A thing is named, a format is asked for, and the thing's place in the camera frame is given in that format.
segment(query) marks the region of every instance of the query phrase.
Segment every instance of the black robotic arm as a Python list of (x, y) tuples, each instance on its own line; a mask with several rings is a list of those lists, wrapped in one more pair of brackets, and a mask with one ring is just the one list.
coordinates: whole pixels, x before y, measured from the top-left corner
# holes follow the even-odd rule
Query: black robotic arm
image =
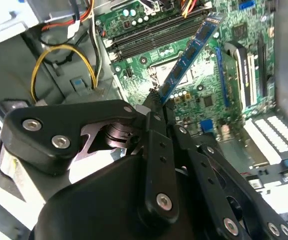
[[(196, 146), (170, 104), (146, 106), (51, 105), (5, 118), (0, 168), (14, 179), (9, 166), (20, 166), (46, 202), (34, 239), (288, 240), (288, 224), (215, 146)], [(72, 162), (115, 147), (126, 156), (69, 185)]]

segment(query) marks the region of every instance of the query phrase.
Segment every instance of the black plastic bracket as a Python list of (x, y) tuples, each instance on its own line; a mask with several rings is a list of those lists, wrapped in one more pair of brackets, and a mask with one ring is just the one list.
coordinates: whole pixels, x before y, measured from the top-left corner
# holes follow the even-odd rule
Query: black plastic bracket
[[(81, 147), (81, 130), (88, 126), (89, 142), (106, 125), (120, 123), (132, 125), (141, 115), (122, 100), (28, 107), (12, 111), (4, 120), (1, 140), (7, 151), (40, 171), (51, 175), (63, 174)], [(22, 123), (26, 119), (38, 120), (42, 127), (28, 131)], [(53, 146), (54, 136), (66, 136), (70, 145), (66, 149)]]
[(196, 197), (202, 198), (198, 201), (200, 208), (207, 209), (205, 229), (210, 239), (250, 240), (230, 208), (208, 158), (196, 151), (196, 146), (193, 145), (193, 140), (185, 128), (175, 125), (173, 130), (181, 150), (177, 153), (181, 155), (188, 176), (193, 178), (194, 186), (201, 191)]
[(226, 196), (233, 198), (243, 210), (243, 222), (252, 239), (288, 240), (282, 228), (288, 224), (271, 208), (251, 185), (228, 163), (215, 148), (203, 144), (199, 152), (206, 155), (211, 166), (225, 180), (223, 188)]
[(141, 217), (153, 227), (173, 224), (179, 215), (173, 144), (166, 137), (164, 119), (154, 112), (146, 116), (143, 158), (146, 167)]

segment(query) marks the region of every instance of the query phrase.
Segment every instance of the motherboard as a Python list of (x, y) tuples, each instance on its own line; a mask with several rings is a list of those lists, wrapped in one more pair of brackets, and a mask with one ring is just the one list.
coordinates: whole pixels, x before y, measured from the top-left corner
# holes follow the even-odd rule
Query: motherboard
[(274, 0), (136, 0), (96, 18), (122, 95), (141, 105), (158, 89), (210, 12), (226, 18), (170, 95), (190, 134), (236, 137), (243, 122), (275, 107)]

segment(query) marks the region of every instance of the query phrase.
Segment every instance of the metal screw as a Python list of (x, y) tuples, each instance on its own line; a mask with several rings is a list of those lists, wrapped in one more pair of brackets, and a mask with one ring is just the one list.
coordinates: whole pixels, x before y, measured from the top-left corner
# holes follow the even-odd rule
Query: metal screw
[(186, 134), (186, 133), (187, 133), (187, 130), (186, 130), (186, 129), (184, 129), (182, 126), (179, 128), (179, 130), (180, 130), (182, 133), (184, 133), (184, 134)]
[(212, 153), (212, 154), (215, 153), (215, 151), (214, 151), (210, 146), (207, 147), (207, 150), (208, 150), (208, 152), (210, 152), (210, 153)]
[(239, 231), (237, 225), (232, 221), (230, 218), (225, 218), (224, 219), (224, 225), (226, 229), (234, 236), (237, 236)]
[(169, 211), (170, 209), (172, 209), (173, 206), (172, 201), (166, 194), (163, 193), (158, 194), (156, 197), (156, 201), (158, 206), (160, 206), (163, 210)]
[(42, 128), (42, 124), (35, 119), (26, 119), (22, 125), (23, 128), (29, 131), (38, 131)]
[(158, 115), (154, 115), (154, 118), (157, 119), (158, 121), (161, 120), (160, 116), (158, 116)]
[(278, 228), (275, 226), (275, 225), (273, 225), (271, 222), (269, 222), (268, 223), (268, 227), (269, 227), (269, 230), (274, 234), (274, 235), (276, 235), (276, 236), (280, 236), (280, 232), (279, 232), (279, 230), (278, 230)]
[(285, 225), (281, 224), (280, 227), (282, 228), (284, 234), (286, 234), (288, 236), (288, 227), (286, 227)]
[(132, 109), (131, 109), (130, 107), (128, 107), (128, 106), (125, 106), (124, 109), (125, 109), (127, 112), (129, 112), (129, 113), (132, 112)]
[(70, 140), (62, 135), (56, 135), (52, 138), (52, 144), (59, 149), (66, 149), (70, 146)]

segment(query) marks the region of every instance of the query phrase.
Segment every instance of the red wire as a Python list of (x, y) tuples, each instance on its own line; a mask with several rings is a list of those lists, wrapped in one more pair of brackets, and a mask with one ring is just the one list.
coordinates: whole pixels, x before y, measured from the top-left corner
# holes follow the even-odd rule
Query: red wire
[[(80, 20), (81, 20), (81, 22), (84, 20), (84, 18), (85, 17), (87, 17), (88, 15), (89, 15), (89, 12), (90, 12), (90, 10), (91, 10), (91, 6), (87, 9), (87, 11), (86, 12), (84, 12), (83, 14), (82, 14), (82, 16), (80, 17)], [(57, 27), (57, 26), (66, 26), (66, 25), (71, 25), (71, 24), (73, 24), (74, 23), (74, 20), (72, 19), (72, 20), (69, 20), (69, 21), (65, 21), (65, 22), (59, 22), (59, 23), (51, 23), (51, 24), (48, 24), (48, 25), (45, 25), (45, 26), (43, 26), (42, 27), (42, 31), (45, 31), (45, 30), (47, 30), (47, 29), (49, 29), (49, 28), (52, 28), (52, 27)]]
[(197, 0), (194, 0), (194, 1), (193, 1), (193, 4), (191, 5), (190, 9), (188, 10), (188, 13), (190, 13), (190, 12), (193, 10), (196, 2), (197, 2)]

